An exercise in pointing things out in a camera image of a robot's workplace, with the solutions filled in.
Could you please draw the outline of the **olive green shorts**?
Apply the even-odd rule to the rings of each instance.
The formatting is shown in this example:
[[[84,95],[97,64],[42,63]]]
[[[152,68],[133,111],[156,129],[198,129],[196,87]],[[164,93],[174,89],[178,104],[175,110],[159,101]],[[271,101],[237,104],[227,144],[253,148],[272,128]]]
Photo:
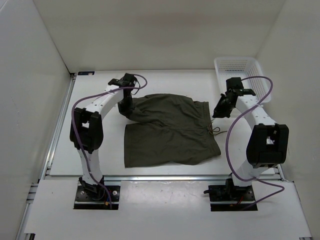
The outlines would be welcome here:
[[[124,113],[132,121],[124,130],[124,166],[154,167],[165,164],[198,165],[219,157],[213,134],[210,105],[169,93],[133,98]]]

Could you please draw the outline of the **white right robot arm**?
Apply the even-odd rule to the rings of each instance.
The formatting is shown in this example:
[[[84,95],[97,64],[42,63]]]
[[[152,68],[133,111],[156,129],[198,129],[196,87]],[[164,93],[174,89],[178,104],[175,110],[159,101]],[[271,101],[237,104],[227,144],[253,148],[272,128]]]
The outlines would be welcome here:
[[[231,170],[232,183],[225,186],[224,193],[230,200],[238,199],[243,188],[257,181],[264,171],[282,164],[286,160],[289,141],[289,128],[278,124],[264,110],[262,102],[270,95],[270,86],[262,98],[251,88],[245,88],[244,79],[232,77],[226,80],[226,92],[213,110],[214,119],[229,118],[233,109],[240,114],[230,125],[225,141],[227,163]],[[246,159],[238,169],[234,169],[229,154],[229,140],[236,123],[244,118],[251,129],[246,147]]]

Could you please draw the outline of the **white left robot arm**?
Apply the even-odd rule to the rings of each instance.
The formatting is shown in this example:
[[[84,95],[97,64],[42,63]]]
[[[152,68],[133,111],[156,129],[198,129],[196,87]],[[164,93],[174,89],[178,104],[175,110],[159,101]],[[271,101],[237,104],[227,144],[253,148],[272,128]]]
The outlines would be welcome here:
[[[100,200],[108,192],[99,162],[103,119],[116,105],[120,114],[132,113],[131,92],[140,89],[137,82],[135,74],[125,73],[122,78],[109,81],[103,93],[84,97],[72,106],[69,139],[80,156],[83,175],[79,182],[93,200]]]

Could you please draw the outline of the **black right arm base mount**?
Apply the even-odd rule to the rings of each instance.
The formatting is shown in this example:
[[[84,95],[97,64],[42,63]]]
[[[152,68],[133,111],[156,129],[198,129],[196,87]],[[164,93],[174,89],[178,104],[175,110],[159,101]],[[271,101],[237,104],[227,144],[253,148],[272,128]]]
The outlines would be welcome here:
[[[209,196],[211,212],[258,210],[253,187],[235,186],[231,178],[224,185],[209,185],[203,193]]]

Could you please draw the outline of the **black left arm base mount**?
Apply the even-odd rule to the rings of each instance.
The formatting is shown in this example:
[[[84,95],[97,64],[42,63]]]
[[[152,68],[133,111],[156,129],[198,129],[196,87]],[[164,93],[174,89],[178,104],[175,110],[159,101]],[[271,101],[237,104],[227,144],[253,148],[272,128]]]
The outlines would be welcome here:
[[[118,210],[121,186],[106,185],[105,188],[100,185],[87,184],[80,177],[73,208],[75,210]]]

